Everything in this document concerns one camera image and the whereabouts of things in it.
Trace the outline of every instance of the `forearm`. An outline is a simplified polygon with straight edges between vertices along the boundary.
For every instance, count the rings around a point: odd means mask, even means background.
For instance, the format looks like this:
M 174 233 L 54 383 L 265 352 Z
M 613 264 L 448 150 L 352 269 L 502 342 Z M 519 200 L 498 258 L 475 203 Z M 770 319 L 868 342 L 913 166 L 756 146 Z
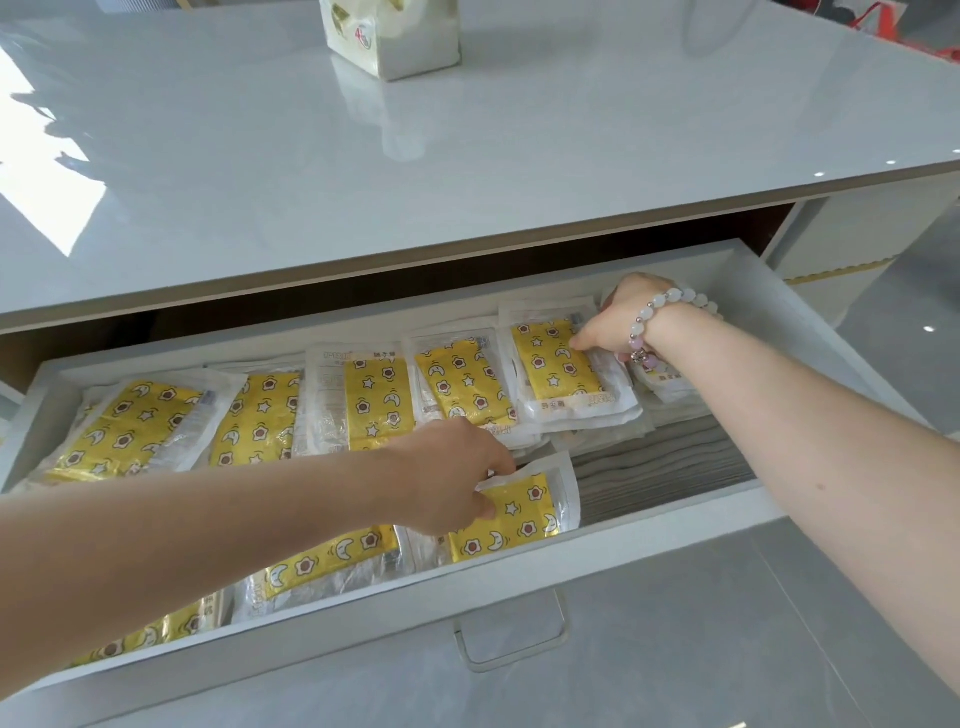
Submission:
M 783 509 L 960 690 L 960 446 L 701 311 L 657 319 Z
M 18 558 L 0 560 L 0 695 L 386 518 L 392 458 L 344 453 L 4 497 L 0 554 Z

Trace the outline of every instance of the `plastic packaging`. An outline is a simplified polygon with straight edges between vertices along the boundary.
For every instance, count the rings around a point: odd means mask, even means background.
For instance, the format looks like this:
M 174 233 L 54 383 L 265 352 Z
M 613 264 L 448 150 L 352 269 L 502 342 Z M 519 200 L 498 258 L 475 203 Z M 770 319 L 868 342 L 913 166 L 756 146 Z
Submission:
M 522 423 L 542 431 L 622 425 L 641 413 L 626 369 L 609 352 L 577 352 L 570 339 L 597 313 L 593 298 L 500 305 L 500 349 L 513 362 Z
M 375 351 L 364 351 L 367 347 Z M 413 430 L 409 377 L 397 351 L 396 343 L 323 344 L 306 353 L 297 427 L 302 446 L 294 447 L 295 457 L 375 449 Z M 360 529 L 244 580 L 234 619 L 255 619 L 379 584 L 413 568 L 404 529 Z
M 124 379 L 28 476 L 29 486 L 187 471 L 246 378 L 208 369 Z
M 557 451 L 566 450 L 570 457 L 577 457 L 636 440 L 655 429 L 652 415 L 644 409 L 642 415 L 624 425 L 554 432 L 550 435 L 550 442 Z
M 568 452 L 493 477 L 477 490 L 495 504 L 493 521 L 477 520 L 439 539 L 408 531 L 418 571 L 542 541 L 580 525 L 580 491 Z
M 521 425 L 510 399 L 496 337 L 496 318 L 465 319 L 414 331 L 403 340 L 418 422 L 466 417 L 506 447 L 527 450 L 543 441 Z
M 206 596 L 171 615 L 151 622 L 131 635 L 105 644 L 70 664 L 71 667 L 99 662 L 138 649 L 167 644 L 184 637 L 209 632 L 224 623 L 226 599 L 222 592 Z
M 656 369 L 642 362 L 632 361 L 630 373 L 637 382 L 643 384 L 666 404 L 685 400 L 688 397 L 697 399 L 700 397 L 693 383 L 665 361 L 658 362 Z
M 268 361 L 214 364 L 243 373 L 241 387 L 220 422 L 209 455 L 211 466 L 247 465 L 293 456 L 305 354 Z

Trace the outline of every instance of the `drawer handle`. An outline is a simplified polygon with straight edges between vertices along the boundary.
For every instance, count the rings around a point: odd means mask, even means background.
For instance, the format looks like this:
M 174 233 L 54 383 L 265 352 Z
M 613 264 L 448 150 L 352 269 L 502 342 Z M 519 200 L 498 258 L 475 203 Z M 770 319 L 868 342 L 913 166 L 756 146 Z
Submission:
M 570 637 L 570 619 L 566 615 L 566 605 L 564 603 L 563 595 L 561 595 L 561 593 L 556 589 L 551 591 L 553 592 L 554 598 L 557 600 L 557 609 L 560 610 L 560 619 L 563 624 L 563 626 L 560 628 L 560 634 L 556 637 L 551 637 L 549 640 L 544 640 L 541 643 L 531 644 L 529 647 L 524 647 L 523 649 L 519 649 L 515 652 L 509 652 L 506 655 L 494 657 L 492 660 L 485 660 L 482 663 L 478 663 L 470 658 L 470 655 L 467 652 L 467 643 L 464 640 L 464 633 L 460 628 L 460 622 L 457 622 L 453 628 L 453 636 L 457 639 L 457 648 L 460 650 L 460 656 L 464 659 L 464 662 L 467 663 L 467 668 L 470 670 L 470 672 L 490 672 L 491 670 L 512 665 L 520 660 L 526 660 L 528 657 L 534 657 L 535 655 L 540 655 L 543 652 L 547 652 L 551 649 L 556 649 L 564 644 Z

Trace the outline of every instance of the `drawer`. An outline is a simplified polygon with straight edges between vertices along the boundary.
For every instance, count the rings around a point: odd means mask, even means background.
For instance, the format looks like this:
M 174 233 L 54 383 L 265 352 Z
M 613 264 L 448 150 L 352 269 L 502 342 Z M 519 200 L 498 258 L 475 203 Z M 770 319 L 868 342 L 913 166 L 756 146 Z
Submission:
M 86 386 L 153 371 L 302 352 L 324 340 L 390 340 L 406 329 L 492 314 L 507 298 L 597 294 L 632 270 L 680 279 L 707 292 L 729 321 L 852 389 L 920 419 L 793 291 L 734 240 L 47 362 L 0 449 L 0 482 L 9 489 L 66 436 Z M 757 481 L 740 483 L 595 523 L 481 563 L 414 574 L 60 672 L 0 703 L 0 723 L 84 725 L 451 619 L 782 515 Z

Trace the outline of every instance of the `white countertop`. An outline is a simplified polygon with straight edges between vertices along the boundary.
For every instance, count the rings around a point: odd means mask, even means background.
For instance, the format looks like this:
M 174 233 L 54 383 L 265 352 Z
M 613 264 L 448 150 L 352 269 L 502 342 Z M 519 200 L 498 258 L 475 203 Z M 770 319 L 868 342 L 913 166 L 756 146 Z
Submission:
M 316 2 L 0 25 L 0 330 L 960 168 L 960 69 L 765 0 L 461 5 L 390 85 Z

